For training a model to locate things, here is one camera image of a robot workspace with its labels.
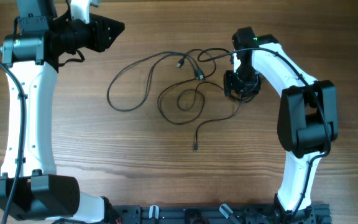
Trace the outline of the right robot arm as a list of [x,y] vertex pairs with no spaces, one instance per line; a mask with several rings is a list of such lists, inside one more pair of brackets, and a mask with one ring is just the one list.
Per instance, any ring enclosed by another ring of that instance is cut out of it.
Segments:
[[261,77],[279,94],[277,135],[286,159],[274,219],[303,222],[312,216],[310,194],[318,164],[338,136],[336,88],[305,73],[271,34],[256,36],[245,27],[233,34],[232,43],[234,68],[224,74],[224,94],[253,97]]

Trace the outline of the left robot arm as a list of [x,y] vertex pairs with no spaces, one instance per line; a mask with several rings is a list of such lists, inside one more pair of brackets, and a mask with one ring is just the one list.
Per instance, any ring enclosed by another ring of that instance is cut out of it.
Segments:
[[2,221],[121,223],[106,197],[81,192],[74,177],[58,175],[52,150],[52,100],[62,54],[83,62],[82,48],[104,52],[124,24],[90,13],[99,0],[18,1],[13,33],[4,38],[0,67],[9,83],[9,129],[0,174]]

